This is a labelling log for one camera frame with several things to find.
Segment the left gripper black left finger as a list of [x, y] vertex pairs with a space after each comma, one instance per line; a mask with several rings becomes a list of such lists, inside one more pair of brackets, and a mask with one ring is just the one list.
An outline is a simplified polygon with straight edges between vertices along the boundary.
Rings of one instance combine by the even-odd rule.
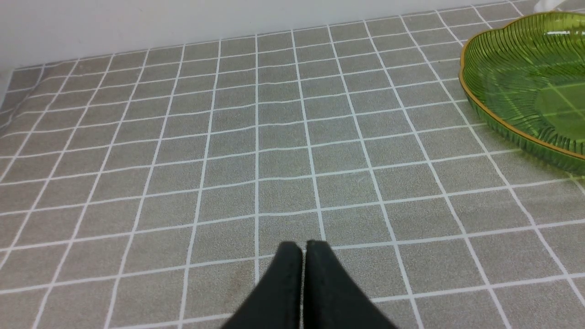
[[303, 253], [294, 242], [282, 242], [259, 283], [224, 329], [298, 329]]

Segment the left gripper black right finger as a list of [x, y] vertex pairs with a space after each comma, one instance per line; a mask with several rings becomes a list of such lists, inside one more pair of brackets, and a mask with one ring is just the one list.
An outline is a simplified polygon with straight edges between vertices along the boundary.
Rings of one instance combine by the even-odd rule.
[[351, 279], [327, 242], [308, 241], [305, 256], [305, 329], [396, 328]]

